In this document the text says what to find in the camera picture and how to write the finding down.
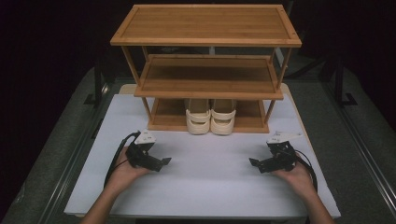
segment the top shelf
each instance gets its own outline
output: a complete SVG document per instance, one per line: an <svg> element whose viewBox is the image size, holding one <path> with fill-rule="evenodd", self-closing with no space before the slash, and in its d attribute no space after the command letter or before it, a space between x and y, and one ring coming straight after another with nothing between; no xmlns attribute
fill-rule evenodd
<svg viewBox="0 0 396 224"><path fill-rule="evenodd" d="M134 5L113 46L299 48L281 5Z"/></svg>

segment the white device component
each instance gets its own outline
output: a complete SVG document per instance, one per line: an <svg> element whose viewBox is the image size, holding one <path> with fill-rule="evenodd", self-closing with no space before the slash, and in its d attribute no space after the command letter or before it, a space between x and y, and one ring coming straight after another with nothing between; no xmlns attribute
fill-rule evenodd
<svg viewBox="0 0 396 224"><path fill-rule="evenodd" d="M142 133L139 134L139 136L134 140L134 143L137 145L141 144L148 144L148 143L155 143L155 137L152 135L149 130L145 129Z"/></svg>
<svg viewBox="0 0 396 224"><path fill-rule="evenodd" d="M301 136L303 136L301 133L285 133L276 131L274 136L267 140L267 143L283 143Z"/></svg>

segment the beige shoe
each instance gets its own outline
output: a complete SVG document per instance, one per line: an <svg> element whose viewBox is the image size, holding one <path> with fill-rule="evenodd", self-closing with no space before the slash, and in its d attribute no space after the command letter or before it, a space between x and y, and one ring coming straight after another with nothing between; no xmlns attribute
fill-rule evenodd
<svg viewBox="0 0 396 224"><path fill-rule="evenodd" d="M221 135L232 133L233 124L235 121L235 109L235 100L213 100L210 131L212 131L212 133Z"/></svg>
<svg viewBox="0 0 396 224"><path fill-rule="evenodd" d="M208 99L186 99L187 129L192 134L209 132L210 106Z"/></svg>

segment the white surface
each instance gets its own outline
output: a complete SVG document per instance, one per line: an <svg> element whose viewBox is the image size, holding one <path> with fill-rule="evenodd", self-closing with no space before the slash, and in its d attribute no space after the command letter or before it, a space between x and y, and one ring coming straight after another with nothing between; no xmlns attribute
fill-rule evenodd
<svg viewBox="0 0 396 224"><path fill-rule="evenodd" d="M140 98L115 95L91 153L64 209L84 215L103 189L108 166L121 140L145 130L148 118ZM213 133L151 131L156 144L149 154L172 160L159 173L139 178L117 199L112 215L127 217L305 217L306 211L287 183L260 174L248 158L271 157L266 140L276 131L304 133L289 97L275 104L269 120L271 132ZM290 140L312 162L318 176L319 196L333 217L340 217L307 137Z"/></svg>

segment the floor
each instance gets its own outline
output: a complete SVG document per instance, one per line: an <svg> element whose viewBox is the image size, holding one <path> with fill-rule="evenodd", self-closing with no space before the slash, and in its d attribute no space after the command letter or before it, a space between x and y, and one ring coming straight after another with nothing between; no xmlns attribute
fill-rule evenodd
<svg viewBox="0 0 396 224"><path fill-rule="evenodd" d="M217 53L233 50L219 49ZM244 50L256 53L251 49ZM309 63L312 63L312 59L294 53L284 82L290 88L322 172L341 212L342 216L336 222L396 223L394 205L391 206L395 202L394 197L387 197L387 193L391 194L391 186L396 185L396 169L393 167L396 163L396 133L361 89L357 78L347 69L344 69L343 91L353 96L356 105L340 107L334 101L334 80L322 82L318 78L321 64L301 77L287 78ZM87 101L94 94L94 69L82 79L2 223L80 221L78 217L66 215L64 207L112 95L123 84L134 82L125 76L124 71L114 70L113 73L116 78L105 84L103 99L98 106ZM108 223L134 222L164 223L121 217L108 220ZM207 219L170 219L166 223L181 222L265 223L262 220ZM290 220L287 223L304 223L304 220Z"/></svg>

